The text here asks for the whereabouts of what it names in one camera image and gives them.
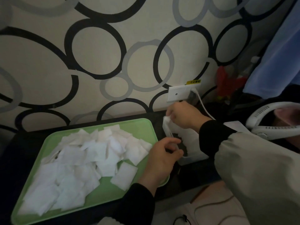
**blue cloth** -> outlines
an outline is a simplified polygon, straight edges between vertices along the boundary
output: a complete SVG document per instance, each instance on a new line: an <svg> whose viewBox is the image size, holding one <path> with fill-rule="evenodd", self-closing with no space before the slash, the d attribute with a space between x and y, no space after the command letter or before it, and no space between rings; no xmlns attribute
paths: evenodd
<svg viewBox="0 0 300 225"><path fill-rule="evenodd" d="M300 0L275 34L243 92L268 99L279 96L291 83L300 85Z"/></svg>

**black sleeve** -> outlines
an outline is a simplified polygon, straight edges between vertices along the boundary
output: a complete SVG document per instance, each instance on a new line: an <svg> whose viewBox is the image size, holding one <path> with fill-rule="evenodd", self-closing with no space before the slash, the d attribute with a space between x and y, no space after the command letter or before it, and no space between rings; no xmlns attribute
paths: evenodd
<svg viewBox="0 0 300 225"><path fill-rule="evenodd" d="M214 158L222 141L227 140L233 133L236 131L216 120L205 122L199 130L200 150Z"/></svg>
<svg viewBox="0 0 300 225"><path fill-rule="evenodd" d="M133 184L124 195L112 218L124 225L150 225L155 208L154 197L141 184Z"/></svg>

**yellow warning sticker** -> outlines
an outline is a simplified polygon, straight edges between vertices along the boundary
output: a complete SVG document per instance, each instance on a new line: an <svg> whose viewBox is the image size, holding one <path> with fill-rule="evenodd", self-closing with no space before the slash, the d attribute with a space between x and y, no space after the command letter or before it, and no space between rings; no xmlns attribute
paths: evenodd
<svg viewBox="0 0 300 225"><path fill-rule="evenodd" d="M199 83L201 83L201 80L190 80L186 84L187 85L192 85L192 84L199 84Z"/></svg>

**wall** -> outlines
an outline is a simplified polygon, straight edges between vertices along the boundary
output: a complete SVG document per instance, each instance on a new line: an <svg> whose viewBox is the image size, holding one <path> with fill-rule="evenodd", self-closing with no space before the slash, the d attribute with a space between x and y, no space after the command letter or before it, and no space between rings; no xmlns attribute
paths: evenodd
<svg viewBox="0 0 300 225"><path fill-rule="evenodd" d="M203 94L219 65L247 66L293 2L79 1L0 0L2 143L165 109L168 87L192 79Z"/></svg>

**red object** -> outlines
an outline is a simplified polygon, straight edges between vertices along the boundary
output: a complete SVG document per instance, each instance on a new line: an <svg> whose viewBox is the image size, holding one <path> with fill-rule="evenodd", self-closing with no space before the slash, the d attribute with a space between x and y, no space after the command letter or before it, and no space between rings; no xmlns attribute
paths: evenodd
<svg viewBox="0 0 300 225"><path fill-rule="evenodd" d="M217 94L218 96L230 96L236 89L245 85L246 77L229 78L224 66L220 66L217 70Z"/></svg>

